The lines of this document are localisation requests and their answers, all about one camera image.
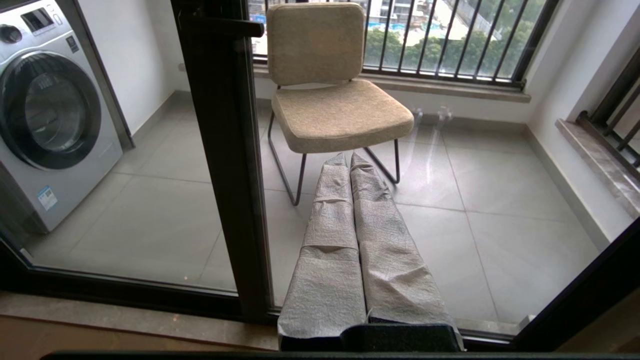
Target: gray wrapping paper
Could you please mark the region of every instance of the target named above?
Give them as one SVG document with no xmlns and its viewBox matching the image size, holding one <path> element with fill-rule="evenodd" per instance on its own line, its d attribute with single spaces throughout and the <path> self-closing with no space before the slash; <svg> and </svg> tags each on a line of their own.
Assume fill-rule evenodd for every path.
<svg viewBox="0 0 640 360">
<path fill-rule="evenodd" d="M 351 157 L 351 188 L 367 311 L 371 318 L 444 323 L 462 338 L 385 182 L 361 156 Z"/>
<path fill-rule="evenodd" d="M 349 169 L 338 154 L 322 167 L 278 333 L 303 339 L 340 336 L 366 321 Z"/>
</svg>

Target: window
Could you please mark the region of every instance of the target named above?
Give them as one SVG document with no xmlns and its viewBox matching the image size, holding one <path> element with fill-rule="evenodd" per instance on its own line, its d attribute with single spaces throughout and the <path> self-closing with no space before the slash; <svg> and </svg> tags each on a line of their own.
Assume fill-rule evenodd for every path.
<svg viewBox="0 0 640 360">
<path fill-rule="evenodd" d="M 280 2 L 249 0 L 251 18 L 266 23 L 264 10 Z M 558 3 L 557 0 L 353 2 L 362 6 L 367 16 L 363 72 L 515 88 L 524 86 L 524 73 Z M 262 38 L 253 39 L 257 44 L 255 61 L 266 61 L 267 37 L 268 31 Z"/>
</svg>

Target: metal chair leg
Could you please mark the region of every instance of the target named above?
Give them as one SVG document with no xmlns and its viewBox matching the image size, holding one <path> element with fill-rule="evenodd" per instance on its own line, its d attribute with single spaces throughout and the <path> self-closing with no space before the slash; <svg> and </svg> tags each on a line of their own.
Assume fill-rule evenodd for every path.
<svg viewBox="0 0 640 360">
<path fill-rule="evenodd" d="M 400 182 L 400 156 L 398 155 L 398 139 L 394 140 L 394 147 L 396 148 L 396 178 L 395 179 L 393 178 L 393 176 L 391 176 L 391 173 L 389 172 L 389 170 L 387 170 L 387 168 L 384 165 L 382 165 L 382 162 L 380 161 L 380 159 L 378 159 L 378 157 L 373 153 L 373 151 L 371 151 L 370 148 L 365 146 L 364 151 L 366 151 L 367 154 L 369 154 L 369 156 L 373 159 L 373 161 L 380 167 L 380 170 L 382 170 L 382 172 L 387 177 L 387 179 L 389 179 L 389 181 L 391 181 L 392 183 L 397 184 Z"/>
<path fill-rule="evenodd" d="M 276 152 L 275 146 L 273 146 L 273 141 L 271 140 L 271 128 L 273 127 L 273 119 L 275 119 L 276 114 L 271 112 L 271 120 L 269 121 L 269 130 L 267 132 L 267 138 L 269 139 L 269 147 L 271 148 L 271 153 L 273 153 L 273 157 L 276 159 L 276 164 L 278 165 L 278 170 L 280 171 L 280 176 L 282 176 L 282 181 L 284 182 L 284 186 L 287 188 L 287 194 L 289 194 L 289 198 L 291 199 L 291 204 L 293 206 L 297 206 L 300 203 L 300 193 L 302 192 L 302 179 L 305 177 L 305 163 L 307 162 L 307 154 L 302 154 L 302 164 L 300 165 L 300 177 L 298 178 L 298 192 L 296 192 L 296 197 L 293 197 L 293 192 L 291 191 L 291 187 L 289 186 L 289 182 L 287 181 L 287 176 L 284 174 L 284 169 L 280 164 L 280 159 L 278 158 L 278 153 Z"/>
</svg>

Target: washing machine door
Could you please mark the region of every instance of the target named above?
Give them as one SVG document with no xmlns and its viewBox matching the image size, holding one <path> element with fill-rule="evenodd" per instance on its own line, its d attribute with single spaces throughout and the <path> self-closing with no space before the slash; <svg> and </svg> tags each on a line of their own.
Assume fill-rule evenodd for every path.
<svg viewBox="0 0 640 360">
<path fill-rule="evenodd" d="M 0 78 L 0 135 L 22 161 L 43 170 L 72 167 L 95 145 L 100 101 L 91 79 L 66 57 L 37 51 Z"/>
</svg>

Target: door handle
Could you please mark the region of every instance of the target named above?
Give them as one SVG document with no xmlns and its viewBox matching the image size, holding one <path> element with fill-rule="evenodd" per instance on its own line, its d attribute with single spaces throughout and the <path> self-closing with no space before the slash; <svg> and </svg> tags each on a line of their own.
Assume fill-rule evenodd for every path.
<svg viewBox="0 0 640 360">
<path fill-rule="evenodd" d="M 180 12 L 180 30 L 189 33 L 207 33 L 226 37 L 259 38 L 264 34 L 264 24 L 256 21 L 199 17 Z"/>
</svg>

